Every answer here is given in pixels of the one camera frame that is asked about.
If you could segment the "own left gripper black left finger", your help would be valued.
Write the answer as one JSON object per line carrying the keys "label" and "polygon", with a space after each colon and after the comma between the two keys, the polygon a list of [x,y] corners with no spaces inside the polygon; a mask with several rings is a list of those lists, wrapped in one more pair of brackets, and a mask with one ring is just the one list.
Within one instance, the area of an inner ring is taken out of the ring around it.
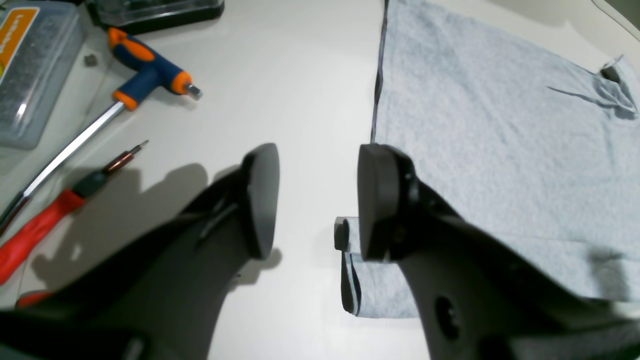
{"label": "own left gripper black left finger", "polygon": [[3,360],[205,360],[229,288],[274,244],[278,147],[249,151],[170,221],[1,312]]}

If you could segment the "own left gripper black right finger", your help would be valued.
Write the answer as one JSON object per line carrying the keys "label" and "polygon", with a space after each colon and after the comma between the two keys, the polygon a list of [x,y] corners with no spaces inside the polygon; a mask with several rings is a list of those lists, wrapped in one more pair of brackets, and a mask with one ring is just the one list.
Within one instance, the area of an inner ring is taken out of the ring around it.
{"label": "own left gripper black right finger", "polygon": [[576,296],[464,220],[404,152],[361,145],[361,255],[397,264],[432,360],[637,360],[639,316]]}

